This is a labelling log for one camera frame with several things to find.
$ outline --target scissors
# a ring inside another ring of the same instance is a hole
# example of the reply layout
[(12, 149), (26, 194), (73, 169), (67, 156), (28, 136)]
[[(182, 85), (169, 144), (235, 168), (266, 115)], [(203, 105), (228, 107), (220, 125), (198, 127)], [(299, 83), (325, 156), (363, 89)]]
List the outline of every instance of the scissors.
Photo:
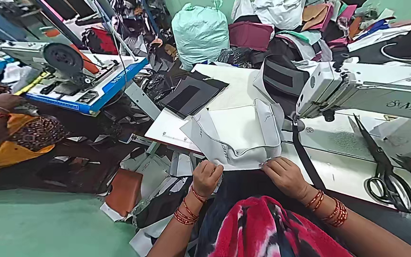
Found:
[[(365, 182), (365, 186), (369, 194), (381, 203), (392, 204), (396, 209), (401, 212), (411, 213), (411, 188), (407, 182), (399, 175), (393, 172), (394, 166), (391, 164), (388, 156), (385, 154), (383, 149), (375, 143), (374, 139), (370, 136), (369, 132), (362, 125), (361, 121), (354, 115), (359, 131), (361, 131), (364, 140), (366, 141), (367, 148), (370, 154), (374, 157), (375, 162), (377, 162), (377, 170), (375, 171), (375, 176), (369, 178)], [(408, 197), (410, 207), (408, 208), (402, 201), (401, 195), (396, 190), (396, 186), (391, 181), (391, 178), (397, 180), (402, 189), (405, 191)], [(381, 195), (374, 193), (371, 188), (371, 184), (374, 183), (381, 189)]]

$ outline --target yellow measuring tape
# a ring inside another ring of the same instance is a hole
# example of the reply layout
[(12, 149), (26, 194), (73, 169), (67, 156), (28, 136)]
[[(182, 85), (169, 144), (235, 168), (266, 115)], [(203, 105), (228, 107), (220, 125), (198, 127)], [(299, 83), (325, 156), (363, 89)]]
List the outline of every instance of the yellow measuring tape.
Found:
[(25, 86), (24, 88), (20, 89), (19, 91), (15, 92), (14, 95), (20, 96), (23, 93), (28, 92), (30, 89), (32, 89), (35, 85), (39, 84), (43, 79), (47, 78), (50, 76), (52, 73), (48, 71), (43, 71), (36, 79), (34, 79), (30, 84)]

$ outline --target silver bangle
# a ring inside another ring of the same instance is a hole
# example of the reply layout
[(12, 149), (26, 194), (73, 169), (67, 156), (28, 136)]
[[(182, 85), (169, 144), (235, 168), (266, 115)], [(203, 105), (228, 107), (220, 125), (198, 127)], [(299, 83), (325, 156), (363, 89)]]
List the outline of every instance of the silver bangle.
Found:
[(0, 110), (3, 110), (3, 111), (5, 111), (6, 113), (10, 114), (10, 111), (7, 110), (7, 109), (5, 109), (5, 108), (3, 108), (3, 107), (0, 107)]

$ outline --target blue sewing machine base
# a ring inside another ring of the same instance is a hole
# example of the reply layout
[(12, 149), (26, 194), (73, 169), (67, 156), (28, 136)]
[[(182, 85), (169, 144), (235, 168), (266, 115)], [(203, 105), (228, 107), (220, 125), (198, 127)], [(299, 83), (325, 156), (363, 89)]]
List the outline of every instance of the blue sewing machine base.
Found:
[[(123, 60), (128, 60), (129, 57), (127, 56), (122, 56)], [(89, 104), (85, 103), (80, 103), (76, 101), (68, 101), (67, 99), (56, 99), (57, 97), (55, 95), (58, 95), (56, 93), (50, 93), (48, 95), (43, 95), (40, 94), (39, 91), (45, 87), (45, 86), (40, 86), (37, 85), (34, 88), (32, 88), (29, 92), (25, 94), (26, 98), (33, 99), (36, 101), (40, 102), (45, 102), (48, 104), (53, 104), (62, 108), (68, 108), (83, 114), (87, 115), (94, 115), (96, 114), (106, 103), (114, 96), (117, 94), (119, 90), (121, 90), (127, 83), (129, 83), (134, 76), (140, 72), (146, 65), (148, 64), (148, 60), (146, 58), (140, 57), (140, 59), (132, 64), (129, 64), (126, 66), (126, 76), (125, 72), (122, 68), (120, 68), (120, 72), (117, 73), (117, 71), (112, 72), (109, 74), (104, 81), (99, 83), (98, 86), (91, 88), (89, 90), (91, 91), (98, 91), (99, 96), (91, 101)], [(84, 93), (78, 93), (78, 96), (72, 96), (75, 98), (80, 98), (86, 94)]]

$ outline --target floor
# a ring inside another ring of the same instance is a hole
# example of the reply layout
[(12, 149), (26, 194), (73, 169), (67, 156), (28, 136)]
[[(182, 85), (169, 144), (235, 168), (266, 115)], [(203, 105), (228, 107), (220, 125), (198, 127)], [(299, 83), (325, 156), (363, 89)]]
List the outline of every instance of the floor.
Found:
[(137, 257), (135, 228), (114, 223), (92, 195), (0, 191), (0, 256)]

